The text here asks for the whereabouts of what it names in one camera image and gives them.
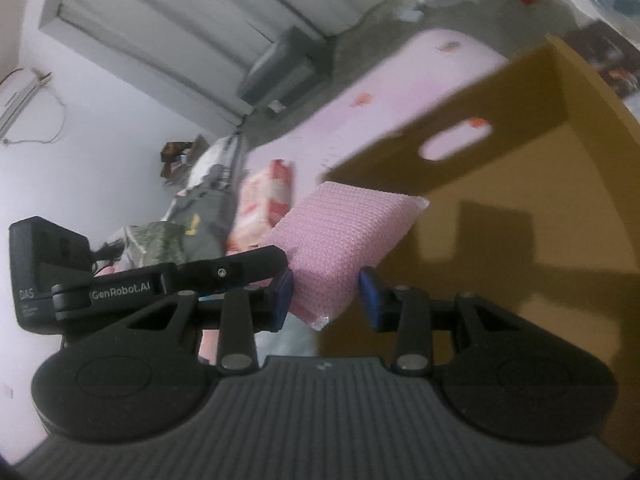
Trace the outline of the pink knitted sponge pack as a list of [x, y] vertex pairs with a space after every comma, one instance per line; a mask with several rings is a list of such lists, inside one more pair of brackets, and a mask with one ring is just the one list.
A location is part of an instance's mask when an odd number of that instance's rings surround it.
[[428, 200], [324, 182], [262, 238], [282, 249], [294, 276], [290, 307], [323, 330], [350, 305], [365, 266], [377, 266], [426, 211]]

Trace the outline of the red white wipes pack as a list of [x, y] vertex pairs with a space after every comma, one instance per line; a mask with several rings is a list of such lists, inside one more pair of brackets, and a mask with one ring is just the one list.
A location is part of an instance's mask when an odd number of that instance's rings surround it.
[[228, 254], [247, 252], [290, 211], [293, 194], [293, 166], [283, 159], [270, 160], [242, 182], [238, 210], [228, 239]]

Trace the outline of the green patterned pillow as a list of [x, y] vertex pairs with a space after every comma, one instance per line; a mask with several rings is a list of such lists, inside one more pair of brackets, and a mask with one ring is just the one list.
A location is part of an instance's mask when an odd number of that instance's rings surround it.
[[142, 226], [126, 226], [125, 254], [135, 268], [161, 263], [186, 263], [183, 226], [155, 221]]

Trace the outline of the grey quilt with yellow patches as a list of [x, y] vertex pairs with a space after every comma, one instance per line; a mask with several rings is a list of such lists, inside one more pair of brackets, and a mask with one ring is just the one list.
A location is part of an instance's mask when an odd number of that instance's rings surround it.
[[[195, 163], [163, 219], [183, 226], [186, 263], [224, 256], [238, 209], [246, 146], [239, 133], [216, 141]], [[134, 265], [124, 253], [129, 269]]]

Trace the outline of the brown cardboard box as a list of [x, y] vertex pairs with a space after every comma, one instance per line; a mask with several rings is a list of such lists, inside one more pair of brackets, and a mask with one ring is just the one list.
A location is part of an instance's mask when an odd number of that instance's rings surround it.
[[430, 206], [378, 269], [475, 292], [608, 364], [602, 432], [639, 458], [639, 125], [565, 41], [465, 88], [328, 179]]

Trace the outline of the pink play mat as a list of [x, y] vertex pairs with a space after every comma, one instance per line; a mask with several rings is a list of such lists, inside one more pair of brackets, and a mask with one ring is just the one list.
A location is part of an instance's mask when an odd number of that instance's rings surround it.
[[311, 118], [251, 151], [246, 170], [290, 162], [297, 203], [325, 174], [504, 64], [505, 56], [462, 32], [427, 29]]

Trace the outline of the white air conditioner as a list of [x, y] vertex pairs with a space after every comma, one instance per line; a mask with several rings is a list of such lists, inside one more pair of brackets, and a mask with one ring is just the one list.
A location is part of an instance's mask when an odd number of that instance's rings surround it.
[[22, 110], [50, 79], [49, 75], [35, 72], [31, 68], [16, 68], [1, 81], [0, 88], [0, 134], [4, 138]]

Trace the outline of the grey curtains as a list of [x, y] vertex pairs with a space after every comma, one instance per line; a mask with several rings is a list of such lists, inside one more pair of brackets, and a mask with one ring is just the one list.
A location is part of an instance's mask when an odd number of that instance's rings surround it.
[[206, 130], [250, 114], [236, 93], [287, 29], [355, 26], [384, 0], [44, 0], [40, 29]]

